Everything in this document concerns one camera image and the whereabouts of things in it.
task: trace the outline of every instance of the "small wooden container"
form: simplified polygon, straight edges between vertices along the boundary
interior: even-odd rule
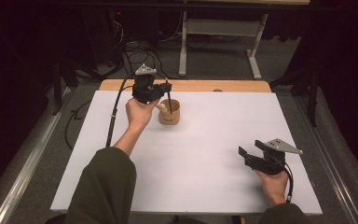
[[[158,120],[162,124],[168,124],[173,125],[177,124],[179,122],[180,118],[180,104],[179,101],[171,99],[172,104],[172,113],[170,109],[170,102],[168,100],[163,100],[162,103],[167,106],[168,111],[167,112],[161,112],[158,113]]]

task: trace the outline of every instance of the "white metal frame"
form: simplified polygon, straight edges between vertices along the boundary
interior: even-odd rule
[[[194,20],[187,19],[187,12],[183,12],[182,22],[182,47],[179,60],[179,76],[186,76],[187,67],[187,48],[186,39],[187,34],[200,35],[241,35],[254,37],[254,44],[252,49],[246,50],[246,55],[251,65],[254,79],[261,79],[260,71],[258,69],[255,54],[260,43],[261,35],[266,26],[267,17],[269,14],[263,14],[260,21],[220,21],[220,20]]]

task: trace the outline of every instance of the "white table surface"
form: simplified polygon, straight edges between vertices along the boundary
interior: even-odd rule
[[[53,211],[66,211],[83,168],[106,143],[117,91],[96,91],[72,156],[62,177]],[[123,91],[112,145],[127,127]],[[181,103],[180,122],[158,122],[158,110],[145,128],[131,159],[137,169],[132,212],[158,214],[262,213],[268,207],[261,181],[238,154],[241,146],[262,157],[255,139],[275,138],[295,146],[274,93],[172,92]],[[300,156],[286,153],[295,187],[292,203],[308,215],[322,210]]]

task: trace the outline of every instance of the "jacket sleeve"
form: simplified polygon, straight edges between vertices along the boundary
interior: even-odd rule
[[[310,224],[309,218],[293,203],[283,203],[267,209],[259,224]]]
[[[135,165],[122,150],[98,150],[83,170],[65,224],[126,224],[135,181]]]

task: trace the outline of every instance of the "person's arm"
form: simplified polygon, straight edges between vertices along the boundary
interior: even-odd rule
[[[97,151],[79,179],[65,224],[126,224],[135,189],[136,170],[130,154],[151,119],[156,102],[126,104],[129,126],[113,147]]]
[[[158,100],[144,105],[134,98],[130,99],[126,104],[129,127],[115,143],[114,147],[120,148],[130,156],[139,136],[141,136],[142,131],[151,119],[153,108],[157,104]]]
[[[287,186],[287,174],[285,171],[277,175],[266,175],[256,171],[261,178],[264,194],[267,197],[269,208],[259,219],[259,224],[309,224],[310,220],[293,204],[287,203],[284,193]]]

